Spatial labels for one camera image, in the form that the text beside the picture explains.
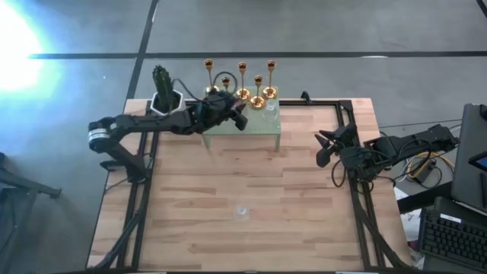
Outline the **green cactus plant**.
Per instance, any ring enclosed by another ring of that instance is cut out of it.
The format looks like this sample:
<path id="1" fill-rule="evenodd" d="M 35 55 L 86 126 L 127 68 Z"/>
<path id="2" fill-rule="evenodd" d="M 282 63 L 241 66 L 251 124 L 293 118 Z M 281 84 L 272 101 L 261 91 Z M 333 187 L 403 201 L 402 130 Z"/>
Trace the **green cactus plant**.
<path id="1" fill-rule="evenodd" d="M 173 91 L 173 85 L 169 72 L 161 65 L 156 65 L 152 72 L 152 77 L 157 93 L 161 96 L 170 95 Z"/>

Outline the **black aluminium rig frame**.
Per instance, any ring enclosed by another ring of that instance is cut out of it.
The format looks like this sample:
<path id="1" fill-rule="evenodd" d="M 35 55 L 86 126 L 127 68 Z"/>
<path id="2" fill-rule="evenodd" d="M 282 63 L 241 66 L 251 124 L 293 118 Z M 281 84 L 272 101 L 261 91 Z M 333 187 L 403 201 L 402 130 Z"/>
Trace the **black aluminium rig frame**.
<path id="1" fill-rule="evenodd" d="M 353 119 L 361 139 L 378 137 L 371 100 L 286 100 L 278 151 L 268 135 L 131 134 L 130 151 L 153 164 L 150 186 L 131 186 L 121 170 L 108 178 L 87 266 L 113 247 L 143 193 L 148 210 L 113 272 L 303 272 L 362 270 L 376 260 L 367 231 L 355 223 L 340 168 L 319 168 L 315 134 Z M 234 209 L 251 209 L 236 220 Z"/>

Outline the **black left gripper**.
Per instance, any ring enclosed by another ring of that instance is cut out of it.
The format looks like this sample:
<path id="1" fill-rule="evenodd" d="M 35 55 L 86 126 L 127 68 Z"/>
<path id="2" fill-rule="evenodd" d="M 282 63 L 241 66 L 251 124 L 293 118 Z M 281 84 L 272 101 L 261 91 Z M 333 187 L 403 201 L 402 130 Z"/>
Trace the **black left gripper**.
<path id="1" fill-rule="evenodd" d="M 232 119 L 239 130 L 247 126 L 247 110 L 232 110 L 233 104 L 244 104 L 244 100 L 230 93 L 213 93 L 203 101 L 202 125 L 204 130 L 219 126 Z"/>

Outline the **black metal stand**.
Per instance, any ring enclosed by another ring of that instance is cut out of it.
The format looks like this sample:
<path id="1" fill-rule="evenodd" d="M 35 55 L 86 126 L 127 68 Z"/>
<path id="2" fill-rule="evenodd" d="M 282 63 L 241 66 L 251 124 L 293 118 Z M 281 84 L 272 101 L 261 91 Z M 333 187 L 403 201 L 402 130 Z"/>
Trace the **black metal stand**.
<path id="1" fill-rule="evenodd" d="M 11 198 L 9 208 L 12 224 L 8 236 L 0 246 L 0 274 L 7 274 L 10 269 L 15 246 L 27 227 L 37 196 L 43 193 L 56 199 L 62 192 L 60 188 L 53 188 L 13 174 L 5 167 L 6 162 L 7 156 L 0 152 L 0 206 L 6 205 Z"/>

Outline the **white paper sheet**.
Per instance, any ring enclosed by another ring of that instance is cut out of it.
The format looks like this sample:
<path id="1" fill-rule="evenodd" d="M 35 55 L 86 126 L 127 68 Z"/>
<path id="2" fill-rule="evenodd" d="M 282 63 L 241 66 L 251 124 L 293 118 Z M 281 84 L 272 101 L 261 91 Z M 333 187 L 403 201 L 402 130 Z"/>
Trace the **white paper sheet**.
<path id="1" fill-rule="evenodd" d="M 393 231 L 396 237 L 400 235 L 404 236 L 409 246 L 414 246 L 419 239 L 421 212 L 421 209 L 415 209 L 411 212 L 401 214 L 401 227 Z"/>

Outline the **black power supply box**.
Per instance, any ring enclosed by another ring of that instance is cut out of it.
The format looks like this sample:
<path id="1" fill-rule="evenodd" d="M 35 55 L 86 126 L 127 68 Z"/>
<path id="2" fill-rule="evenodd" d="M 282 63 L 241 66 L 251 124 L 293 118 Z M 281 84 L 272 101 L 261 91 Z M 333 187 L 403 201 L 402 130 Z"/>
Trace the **black power supply box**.
<path id="1" fill-rule="evenodd" d="M 410 179 L 416 183 L 423 184 L 436 167 L 436 160 L 428 160 L 410 177 Z"/>

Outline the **black tablet with blue screen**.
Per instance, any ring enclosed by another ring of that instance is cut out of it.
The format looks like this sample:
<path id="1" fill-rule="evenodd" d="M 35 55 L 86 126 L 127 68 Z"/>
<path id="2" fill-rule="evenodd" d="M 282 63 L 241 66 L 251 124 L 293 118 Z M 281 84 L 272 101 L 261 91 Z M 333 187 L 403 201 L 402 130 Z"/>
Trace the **black tablet with blue screen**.
<path id="1" fill-rule="evenodd" d="M 472 156 L 469 164 L 487 173 L 487 151 Z"/>

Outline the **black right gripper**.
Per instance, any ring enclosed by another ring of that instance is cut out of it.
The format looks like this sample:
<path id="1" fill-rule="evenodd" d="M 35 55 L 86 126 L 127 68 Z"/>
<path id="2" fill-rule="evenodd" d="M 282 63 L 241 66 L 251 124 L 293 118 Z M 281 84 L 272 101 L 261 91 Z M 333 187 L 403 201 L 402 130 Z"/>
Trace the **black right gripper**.
<path id="1" fill-rule="evenodd" d="M 320 130 L 319 133 L 322 136 L 314 136 L 322 147 L 316 154 L 316 162 L 319 167 L 328 165 L 332 154 L 338 155 L 342 149 L 358 144 L 356 125 L 340 126 L 333 132 Z"/>

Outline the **green perforated metal shelf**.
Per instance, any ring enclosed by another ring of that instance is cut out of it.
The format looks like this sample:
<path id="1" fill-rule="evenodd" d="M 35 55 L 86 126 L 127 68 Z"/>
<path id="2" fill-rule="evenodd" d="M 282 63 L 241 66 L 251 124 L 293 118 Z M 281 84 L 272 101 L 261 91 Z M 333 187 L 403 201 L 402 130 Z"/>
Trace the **green perforated metal shelf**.
<path id="1" fill-rule="evenodd" d="M 211 140 L 212 137 L 215 136 L 258 136 L 258 135 L 270 135 L 273 136 L 275 139 L 275 150 L 278 151 L 280 149 L 280 141 L 281 141 L 281 134 L 282 134 L 282 126 L 281 126 L 281 119 L 280 119 L 280 109 L 279 109 L 279 116 L 276 121 L 268 122 L 263 119 L 262 112 L 264 108 L 261 110 L 254 110 L 250 107 L 250 105 L 246 102 L 246 107 L 244 109 L 247 110 L 247 126 L 244 130 L 239 130 L 234 125 L 234 121 L 229 119 L 224 121 L 219 126 L 213 127 L 212 129 L 204 132 L 202 134 L 202 139 L 207 149 L 211 147 Z"/>

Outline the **black computer keyboard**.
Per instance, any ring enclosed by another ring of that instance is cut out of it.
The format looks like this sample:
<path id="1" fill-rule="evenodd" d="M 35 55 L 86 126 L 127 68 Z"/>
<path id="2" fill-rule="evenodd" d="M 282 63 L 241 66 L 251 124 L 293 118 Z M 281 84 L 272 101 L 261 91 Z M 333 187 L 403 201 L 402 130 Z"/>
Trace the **black computer keyboard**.
<path id="1" fill-rule="evenodd" d="M 487 225 L 423 209 L 419 251 L 487 274 Z"/>

